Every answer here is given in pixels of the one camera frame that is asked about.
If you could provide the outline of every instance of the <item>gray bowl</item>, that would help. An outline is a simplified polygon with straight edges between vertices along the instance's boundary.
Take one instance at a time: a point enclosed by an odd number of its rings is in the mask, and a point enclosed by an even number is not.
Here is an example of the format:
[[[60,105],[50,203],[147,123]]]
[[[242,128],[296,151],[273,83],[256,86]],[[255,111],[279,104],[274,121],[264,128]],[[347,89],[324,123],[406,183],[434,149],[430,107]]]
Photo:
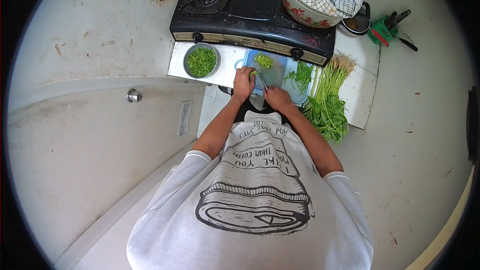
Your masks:
[[[215,66],[213,67],[212,71],[210,71],[210,73],[208,73],[207,75],[205,76],[202,76],[202,77],[196,77],[194,76],[191,72],[190,72],[190,67],[187,63],[187,59],[188,59],[188,56],[194,52],[195,50],[197,50],[198,48],[206,48],[206,49],[212,49],[214,52],[215,52],[215,55],[216,55],[216,63],[215,63]],[[207,44],[207,43],[197,43],[193,46],[191,46],[187,52],[185,53],[185,56],[183,57],[183,68],[185,69],[185,72],[188,74],[188,76],[190,76],[191,78],[193,79],[204,79],[204,78],[207,78],[209,76],[212,76],[216,70],[220,67],[220,53],[219,51],[212,45],[210,44]]]

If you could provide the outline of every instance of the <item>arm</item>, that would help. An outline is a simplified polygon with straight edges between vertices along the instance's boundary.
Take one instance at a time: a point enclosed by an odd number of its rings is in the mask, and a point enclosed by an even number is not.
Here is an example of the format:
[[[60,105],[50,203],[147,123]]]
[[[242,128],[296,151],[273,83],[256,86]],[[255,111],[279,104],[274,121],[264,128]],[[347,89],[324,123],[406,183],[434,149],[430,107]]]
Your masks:
[[[255,75],[248,77],[253,68],[243,66],[237,69],[235,80],[233,81],[233,95],[225,107],[208,124],[200,138],[193,144],[191,150],[198,150],[208,154],[211,159],[219,155],[222,150],[230,130],[232,129],[235,116],[240,106],[247,100],[255,87]]]
[[[328,145],[315,126],[303,116],[297,106],[292,103],[287,91],[278,87],[270,87],[267,92],[263,91],[263,96],[268,104],[287,117],[297,130],[321,177],[333,171],[343,172],[342,164],[333,152],[332,147]]]

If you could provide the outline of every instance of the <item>red handle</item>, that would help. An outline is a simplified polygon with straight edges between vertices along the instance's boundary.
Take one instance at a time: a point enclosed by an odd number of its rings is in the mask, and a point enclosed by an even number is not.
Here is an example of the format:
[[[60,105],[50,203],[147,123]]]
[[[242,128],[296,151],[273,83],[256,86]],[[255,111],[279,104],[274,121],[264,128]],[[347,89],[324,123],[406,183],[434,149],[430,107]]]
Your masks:
[[[375,37],[377,37],[378,39],[380,39],[380,41],[385,44],[385,46],[388,47],[388,42],[386,39],[384,39],[375,29],[372,29],[371,32],[375,35]]]

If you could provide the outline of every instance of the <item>stove knob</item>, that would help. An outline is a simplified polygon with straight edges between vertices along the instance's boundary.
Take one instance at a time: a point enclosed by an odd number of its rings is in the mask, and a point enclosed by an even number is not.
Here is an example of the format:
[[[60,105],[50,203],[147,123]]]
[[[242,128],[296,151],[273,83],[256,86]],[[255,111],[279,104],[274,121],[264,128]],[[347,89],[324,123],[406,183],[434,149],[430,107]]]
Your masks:
[[[192,33],[191,37],[193,38],[193,42],[195,42],[195,44],[204,40],[203,34],[197,32],[197,31]]]
[[[301,57],[303,57],[303,50],[300,48],[292,48],[290,49],[290,55],[293,57],[294,61],[298,61]]]

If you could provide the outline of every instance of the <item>saucepan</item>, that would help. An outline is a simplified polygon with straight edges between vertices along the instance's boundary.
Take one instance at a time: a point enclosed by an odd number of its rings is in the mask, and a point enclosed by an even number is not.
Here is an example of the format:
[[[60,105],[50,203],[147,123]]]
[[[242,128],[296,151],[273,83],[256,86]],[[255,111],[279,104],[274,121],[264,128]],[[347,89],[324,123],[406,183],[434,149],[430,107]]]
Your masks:
[[[338,27],[348,36],[363,36],[370,28],[370,5],[362,2],[361,8],[353,18],[343,19]]]

